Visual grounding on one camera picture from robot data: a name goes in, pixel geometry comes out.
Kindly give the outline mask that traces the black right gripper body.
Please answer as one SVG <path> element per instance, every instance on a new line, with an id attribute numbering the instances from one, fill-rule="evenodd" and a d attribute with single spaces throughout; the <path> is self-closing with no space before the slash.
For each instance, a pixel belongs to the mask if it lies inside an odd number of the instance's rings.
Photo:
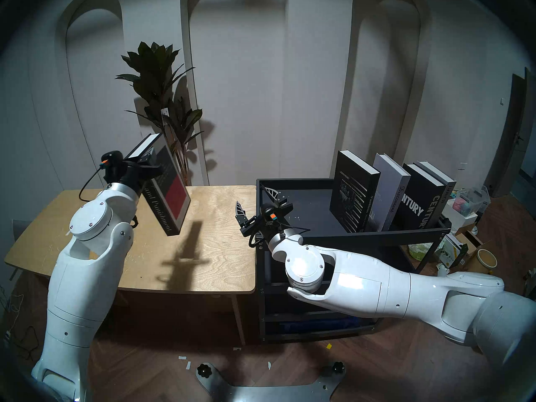
<path id="1" fill-rule="evenodd" d="M 264 241 L 269 242 L 277 234 L 283 234 L 291 226 L 286 222 L 285 216 L 293 210 L 293 204 L 287 203 L 282 207 L 265 203 L 260 213 L 248 219 L 248 226 L 241 229 L 243 237 L 249 237 L 249 247 L 257 247 Z"/>

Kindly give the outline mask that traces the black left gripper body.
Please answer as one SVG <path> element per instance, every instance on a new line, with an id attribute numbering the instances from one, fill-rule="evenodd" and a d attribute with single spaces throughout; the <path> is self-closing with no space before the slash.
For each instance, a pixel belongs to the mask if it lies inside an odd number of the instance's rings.
<path id="1" fill-rule="evenodd" d="M 120 183 L 140 197 L 147 181 L 161 175 L 161 166 L 144 167 L 134 161 L 111 161 L 111 183 Z"/>

